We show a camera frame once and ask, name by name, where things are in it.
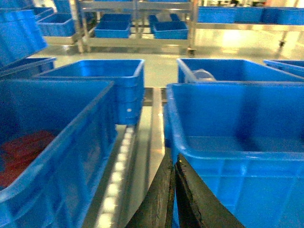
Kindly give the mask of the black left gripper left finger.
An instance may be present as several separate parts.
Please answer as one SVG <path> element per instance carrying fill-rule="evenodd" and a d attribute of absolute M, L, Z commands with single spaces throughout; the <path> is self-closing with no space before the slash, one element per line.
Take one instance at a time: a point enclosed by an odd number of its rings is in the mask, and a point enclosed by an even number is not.
<path fill-rule="evenodd" d="M 175 198 L 173 161 L 165 153 L 149 190 L 127 226 L 129 228 L 171 228 Z"/>

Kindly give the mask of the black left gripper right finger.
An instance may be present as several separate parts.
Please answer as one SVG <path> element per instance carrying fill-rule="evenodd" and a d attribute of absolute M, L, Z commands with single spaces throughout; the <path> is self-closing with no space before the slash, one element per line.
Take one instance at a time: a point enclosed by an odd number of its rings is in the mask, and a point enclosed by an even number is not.
<path fill-rule="evenodd" d="M 217 199 L 186 158 L 175 163 L 176 197 L 181 228 L 243 228 Z"/>

